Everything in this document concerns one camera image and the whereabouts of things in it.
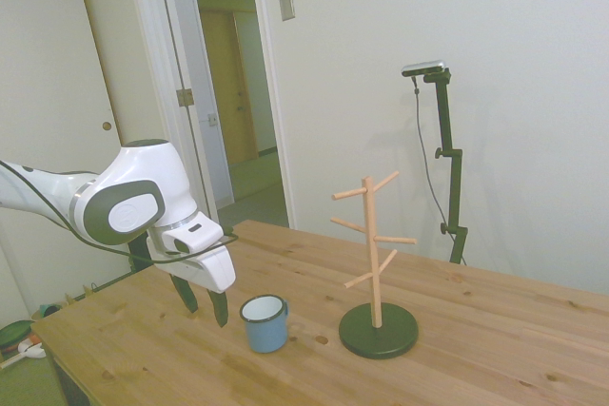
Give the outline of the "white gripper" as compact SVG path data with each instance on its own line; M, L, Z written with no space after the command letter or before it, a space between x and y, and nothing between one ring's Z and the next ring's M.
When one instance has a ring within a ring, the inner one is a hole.
M155 265L171 274L171 281L190 313L198 310L189 282L208 289L214 317L220 327L229 318L225 290L236 279L231 257L225 247L217 247L221 228L178 227L148 230L147 247Z

